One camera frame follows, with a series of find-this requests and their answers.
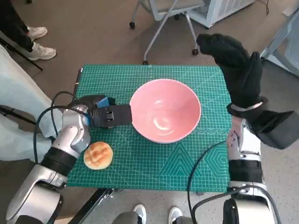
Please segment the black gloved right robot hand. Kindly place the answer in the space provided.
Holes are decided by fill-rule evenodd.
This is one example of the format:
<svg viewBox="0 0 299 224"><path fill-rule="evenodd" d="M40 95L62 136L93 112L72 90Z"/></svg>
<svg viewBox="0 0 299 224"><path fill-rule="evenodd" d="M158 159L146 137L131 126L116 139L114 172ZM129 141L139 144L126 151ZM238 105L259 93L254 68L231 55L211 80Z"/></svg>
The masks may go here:
<svg viewBox="0 0 299 224"><path fill-rule="evenodd" d="M200 52L212 56L220 67L232 104L245 109L261 101L262 63L258 52L250 55L241 42L222 34L200 34L196 42Z"/></svg>

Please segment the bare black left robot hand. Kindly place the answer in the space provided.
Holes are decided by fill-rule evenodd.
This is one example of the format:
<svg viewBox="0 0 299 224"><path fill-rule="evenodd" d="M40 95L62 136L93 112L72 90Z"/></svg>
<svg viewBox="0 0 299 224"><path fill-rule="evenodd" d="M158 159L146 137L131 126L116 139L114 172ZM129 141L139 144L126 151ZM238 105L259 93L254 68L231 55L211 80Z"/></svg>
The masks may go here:
<svg viewBox="0 0 299 224"><path fill-rule="evenodd" d="M89 109L90 127L111 128L131 123L131 106L129 104L117 105L115 98L101 97L96 99Z"/></svg>

